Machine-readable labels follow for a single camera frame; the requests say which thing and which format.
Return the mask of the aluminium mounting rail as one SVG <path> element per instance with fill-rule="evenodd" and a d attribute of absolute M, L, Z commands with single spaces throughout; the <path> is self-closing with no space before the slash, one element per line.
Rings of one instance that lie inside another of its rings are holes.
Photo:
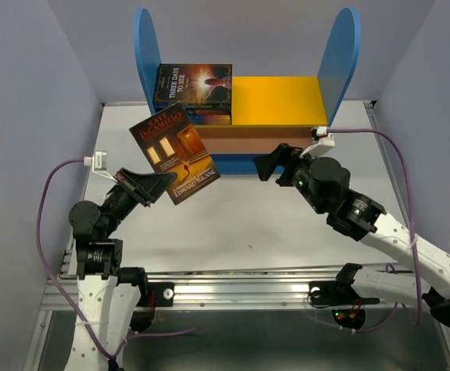
<path fill-rule="evenodd" d="M 312 281 L 332 281 L 340 265 L 266 271 L 152 273 L 152 283 L 174 284 L 173 305 L 156 311 L 311 310 L 307 304 Z"/>

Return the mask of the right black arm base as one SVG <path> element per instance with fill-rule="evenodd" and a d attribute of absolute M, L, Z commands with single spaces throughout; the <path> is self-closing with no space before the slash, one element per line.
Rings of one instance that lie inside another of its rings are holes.
<path fill-rule="evenodd" d="M 348 263 L 332 281 L 310 281 L 308 303 L 313 308 L 331 308 L 349 306 L 349 309 L 333 309 L 332 317 L 342 329 L 360 330 L 366 321 L 364 305 L 377 305 L 379 298 L 357 294 L 352 284 L 356 273 L 361 273 L 363 266 Z"/>

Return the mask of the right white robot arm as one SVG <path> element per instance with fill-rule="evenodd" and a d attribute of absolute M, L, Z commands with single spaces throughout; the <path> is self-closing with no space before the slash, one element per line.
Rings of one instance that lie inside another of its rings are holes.
<path fill-rule="evenodd" d="M 281 166 L 276 183 L 294 187 L 334 231 L 372 247 L 412 275 L 374 271 L 347 263 L 332 281 L 310 282 L 309 301 L 315 306 L 375 305 L 382 301 L 420 305 L 450 328 L 450 254 L 412 236 L 385 208 L 349 187 L 351 174 L 330 157 L 313 157 L 300 148 L 280 144 L 272 153 L 254 158 L 261 181 Z"/>

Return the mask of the Jane Eyre book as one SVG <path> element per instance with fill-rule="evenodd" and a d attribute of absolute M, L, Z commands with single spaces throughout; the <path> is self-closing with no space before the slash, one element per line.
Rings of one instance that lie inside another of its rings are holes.
<path fill-rule="evenodd" d="M 191 119 L 195 125 L 207 125 L 207 126 L 227 126 L 231 125 L 231 119 L 229 117 L 194 117 Z"/>

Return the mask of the Animal Farm book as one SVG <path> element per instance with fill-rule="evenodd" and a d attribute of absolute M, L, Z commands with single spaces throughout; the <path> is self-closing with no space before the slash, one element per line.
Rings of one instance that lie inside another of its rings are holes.
<path fill-rule="evenodd" d="M 187 110 L 221 110 L 221 111 L 229 111 L 231 113 L 230 105 L 185 105 L 184 108 Z"/>

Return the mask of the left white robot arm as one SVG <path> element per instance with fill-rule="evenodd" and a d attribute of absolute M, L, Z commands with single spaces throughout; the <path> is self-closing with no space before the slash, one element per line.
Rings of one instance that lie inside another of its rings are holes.
<path fill-rule="evenodd" d="M 138 206 L 155 203 L 174 172 L 138 174 L 121 168 L 103 204 L 80 201 L 69 221 L 77 254 L 77 318 L 67 370 L 120 370 L 136 305 L 149 297 L 142 267 L 122 267 L 123 242 L 111 238 Z"/>

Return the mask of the A Tale of Two Cities book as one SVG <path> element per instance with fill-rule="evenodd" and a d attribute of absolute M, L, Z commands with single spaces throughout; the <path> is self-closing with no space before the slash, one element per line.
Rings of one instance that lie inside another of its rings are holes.
<path fill-rule="evenodd" d="M 230 115 L 221 115 L 221 114 L 211 114 L 211 115 L 190 115 L 189 116 L 192 122 L 197 122 L 198 124 L 211 124 L 212 122 L 216 122 L 218 124 L 229 124 L 231 121 Z"/>

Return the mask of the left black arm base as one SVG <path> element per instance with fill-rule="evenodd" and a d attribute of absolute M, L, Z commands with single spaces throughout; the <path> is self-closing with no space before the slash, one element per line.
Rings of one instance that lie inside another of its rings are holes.
<path fill-rule="evenodd" d="M 173 306 L 175 284 L 171 281 L 150 281 L 143 267 L 127 267 L 122 276 L 139 290 L 139 301 L 130 321 L 130 330 L 144 332 L 149 329 L 156 317 L 156 308 Z"/>

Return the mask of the Three Days to See book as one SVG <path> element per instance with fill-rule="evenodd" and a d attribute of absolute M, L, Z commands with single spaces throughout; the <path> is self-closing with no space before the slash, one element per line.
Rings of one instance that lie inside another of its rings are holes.
<path fill-rule="evenodd" d="M 230 106 L 232 64 L 161 63 L 157 70 L 153 103 L 181 102 L 194 106 Z"/>

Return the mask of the brown book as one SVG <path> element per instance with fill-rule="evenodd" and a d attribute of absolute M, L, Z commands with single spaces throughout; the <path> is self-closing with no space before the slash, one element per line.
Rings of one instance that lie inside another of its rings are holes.
<path fill-rule="evenodd" d="M 181 103 L 129 129 L 156 173 L 174 172 L 167 188 L 177 206 L 220 178 L 219 170 Z"/>

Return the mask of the Little Women book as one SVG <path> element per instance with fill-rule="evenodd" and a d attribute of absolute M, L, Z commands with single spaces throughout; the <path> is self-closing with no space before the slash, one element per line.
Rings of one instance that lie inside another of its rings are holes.
<path fill-rule="evenodd" d="M 230 116 L 229 111 L 221 111 L 221 110 L 193 110 L 189 109 L 186 111 L 189 116 Z"/>

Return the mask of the blue yellow wooden bookshelf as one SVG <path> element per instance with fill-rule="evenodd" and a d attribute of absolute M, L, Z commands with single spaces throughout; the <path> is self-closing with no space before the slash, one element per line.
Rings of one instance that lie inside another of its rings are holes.
<path fill-rule="evenodd" d="M 353 78 L 360 54 L 361 24 L 344 8 L 332 25 L 315 76 L 233 76 L 231 125 L 197 125 L 225 175 L 249 175 L 267 138 L 307 140 L 306 128 L 330 126 Z"/>

